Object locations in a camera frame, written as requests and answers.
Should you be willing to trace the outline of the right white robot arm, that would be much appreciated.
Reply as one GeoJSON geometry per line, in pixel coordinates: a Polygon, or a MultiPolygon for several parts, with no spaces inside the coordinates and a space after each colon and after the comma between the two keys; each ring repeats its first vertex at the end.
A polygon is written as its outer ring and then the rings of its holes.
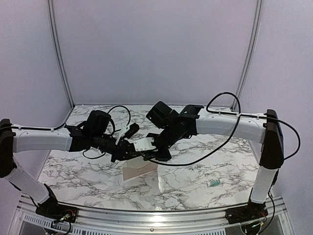
{"type": "Polygon", "coordinates": [[[207,111],[201,105],[187,105],[180,112],[159,101],[146,115],[161,133],[154,138],[158,150],[167,150],[180,139],[196,135],[222,135],[262,144],[259,169],[250,202],[242,215],[253,219],[261,212],[275,175],[284,162],[283,135],[276,112],[239,114],[207,111]]]}

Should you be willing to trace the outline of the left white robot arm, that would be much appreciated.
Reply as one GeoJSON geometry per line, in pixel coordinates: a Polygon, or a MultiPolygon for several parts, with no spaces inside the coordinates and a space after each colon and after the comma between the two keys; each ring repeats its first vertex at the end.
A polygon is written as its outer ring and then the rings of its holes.
{"type": "Polygon", "coordinates": [[[57,218],[62,207],[46,184],[40,183],[14,160],[14,153],[32,150],[61,150],[67,152],[87,151],[91,148],[109,153],[113,160],[135,157],[135,149],[128,139],[138,132],[136,123],[128,123],[114,138],[106,134],[110,114],[94,110],[79,125],[63,124],[57,128],[25,127],[13,125],[9,119],[0,122],[0,176],[17,190],[37,202],[39,210],[57,218]]]}

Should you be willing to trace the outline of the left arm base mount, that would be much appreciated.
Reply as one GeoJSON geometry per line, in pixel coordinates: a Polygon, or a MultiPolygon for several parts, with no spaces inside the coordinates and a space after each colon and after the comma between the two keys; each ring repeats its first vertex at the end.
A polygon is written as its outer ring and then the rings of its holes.
{"type": "Polygon", "coordinates": [[[53,191],[46,186],[49,198],[43,203],[38,203],[35,213],[57,221],[74,223],[78,209],[76,207],[60,204],[53,191]]]}

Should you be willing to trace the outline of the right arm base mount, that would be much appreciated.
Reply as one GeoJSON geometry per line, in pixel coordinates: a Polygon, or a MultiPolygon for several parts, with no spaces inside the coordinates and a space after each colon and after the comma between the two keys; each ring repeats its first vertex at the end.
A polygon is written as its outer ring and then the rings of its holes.
{"type": "Polygon", "coordinates": [[[247,205],[229,208],[225,211],[225,218],[229,224],[242,223],[268,216],[266,203],[258,204],[248,201],[247,205]]]}

